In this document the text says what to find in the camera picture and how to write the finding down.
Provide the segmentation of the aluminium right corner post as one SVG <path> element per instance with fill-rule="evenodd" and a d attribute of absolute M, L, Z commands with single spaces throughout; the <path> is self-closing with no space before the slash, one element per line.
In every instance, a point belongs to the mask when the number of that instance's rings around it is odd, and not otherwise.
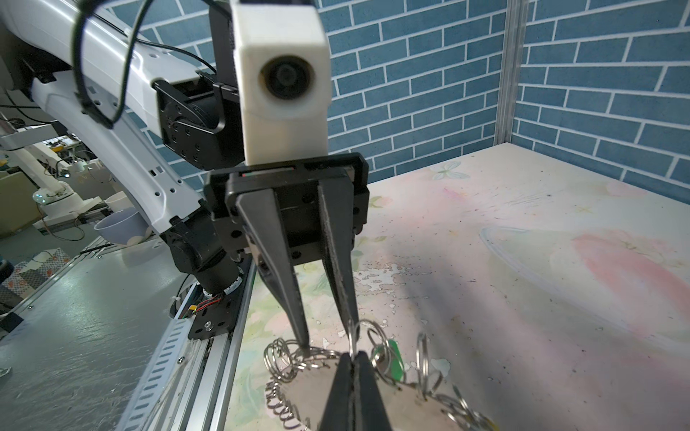
<path fill-rule="evenodd" d="M 494 145 L 510 142 L 528 20 L 528 0 L 507 2 Z"/>

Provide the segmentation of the aluminium front rail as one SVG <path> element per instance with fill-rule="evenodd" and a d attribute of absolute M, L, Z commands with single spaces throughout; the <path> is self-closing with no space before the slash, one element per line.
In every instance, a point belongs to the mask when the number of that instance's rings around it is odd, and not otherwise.
<path fill-rule="evenodd" d="M 222 430 L 242 345 L 256 269 L 232 333 L 189 339 L 174 320 L 134 391 L 118 430 Z"/>

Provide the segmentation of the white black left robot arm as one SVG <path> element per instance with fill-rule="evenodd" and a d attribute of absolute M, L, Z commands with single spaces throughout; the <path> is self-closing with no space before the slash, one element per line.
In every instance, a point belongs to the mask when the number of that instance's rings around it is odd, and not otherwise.
<path fill-rule="evenodd" d="M 320 260 L 343 327 L 359 337 L 350 253 L 363 228 L 368 165 L 331 154 L 328 38 L 310 1 L 211 1 L 208 74 L 118 32 L 100 1 L 5 1 L 1 25 L 25 89 L 86 141 L 210 293 L 246 254 L 310 335 L 296 266 Z"/>

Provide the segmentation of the large metal keyring band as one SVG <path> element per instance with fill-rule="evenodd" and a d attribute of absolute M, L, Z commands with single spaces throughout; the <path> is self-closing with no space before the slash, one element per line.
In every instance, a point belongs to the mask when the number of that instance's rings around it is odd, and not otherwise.
<path fill-rule="evenodd" d="M 494 430 L 496 424 L 470 407 L 458 389 L 438 389 L 444 378 L 431 368 L 429 339 L 417 338 L 413 377 L 393 341 L 364 320 L 371 350 L 349 340 L 345 352 L 275 339 L 264 350 L 271 375 L 267 408 L 287 430 Z"/>

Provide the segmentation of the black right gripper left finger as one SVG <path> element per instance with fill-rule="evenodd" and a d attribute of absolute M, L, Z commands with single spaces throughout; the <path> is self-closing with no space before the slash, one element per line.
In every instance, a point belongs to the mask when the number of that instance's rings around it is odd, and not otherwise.
<path fill-rule="evenodd" d="M 323 411 L 323 418 L 319 425 L 320 430 L 354 430 L 353 371 L 350 355 L 342 354 Z"/>

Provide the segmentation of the white paper cup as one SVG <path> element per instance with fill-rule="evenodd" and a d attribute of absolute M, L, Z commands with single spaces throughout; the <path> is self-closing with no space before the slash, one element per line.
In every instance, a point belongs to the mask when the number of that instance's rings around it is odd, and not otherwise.
<path fill-rule="evenodd" d="M 107 242 L 129 247 L 140 244 L 153 233 L 136 208 L 126 208 L 99 221 L 93 229 Z"/>

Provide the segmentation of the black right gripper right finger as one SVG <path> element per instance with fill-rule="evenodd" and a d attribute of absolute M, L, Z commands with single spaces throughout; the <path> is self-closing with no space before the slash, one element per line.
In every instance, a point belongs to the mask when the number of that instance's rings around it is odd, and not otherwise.
<path fill-rule="evenodd" d="M 393 429 L 377 386 L 375 368 L 363 351 L 354 359 L 353 427 L 354 430 L 372 431 Z"/>

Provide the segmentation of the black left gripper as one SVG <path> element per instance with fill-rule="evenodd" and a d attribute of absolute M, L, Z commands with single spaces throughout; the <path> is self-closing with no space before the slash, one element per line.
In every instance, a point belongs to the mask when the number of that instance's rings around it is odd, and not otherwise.
<path fill-rule="evenodd" d="M 354 235 L 368 219 L 368 171 L 361 154 L 345 153 L 220 169 L 205 181 L 204 197 L 225 251 L 238 258 L 250 246 L 264 284 L 306 356 L 309 331 L 290 253 L 296 265 L 323 257 L 343 327 L 357 341 L 351 251 Z"/>

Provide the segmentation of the green tagged key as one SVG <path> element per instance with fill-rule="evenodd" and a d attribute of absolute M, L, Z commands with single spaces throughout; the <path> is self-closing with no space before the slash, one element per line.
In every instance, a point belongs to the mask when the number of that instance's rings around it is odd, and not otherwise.
<path fill-rule="evenodd" d="M 393 339 L 388 339 L 385 343 L 375 346 L 372 351 L 372 361 L 381 375 L 395 382 L 404 383 L 406 381 L 404 361 L 398 345 Z"/>

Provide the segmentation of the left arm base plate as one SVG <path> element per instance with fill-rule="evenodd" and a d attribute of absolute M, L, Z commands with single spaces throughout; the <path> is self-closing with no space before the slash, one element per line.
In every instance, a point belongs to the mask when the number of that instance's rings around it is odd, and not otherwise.
<path fill-rule="evenodd" d="M 251 259 L 244 257 L 239 263 L 239 277 L 235 283 L 216 295 L 205 293 L 195 279 L 185 280 L 183 292 L 171 305 L 171 317 L 192 325 L 189 339 L 211 339 L 232 333 L 239 320 L 252 270 Z"/>

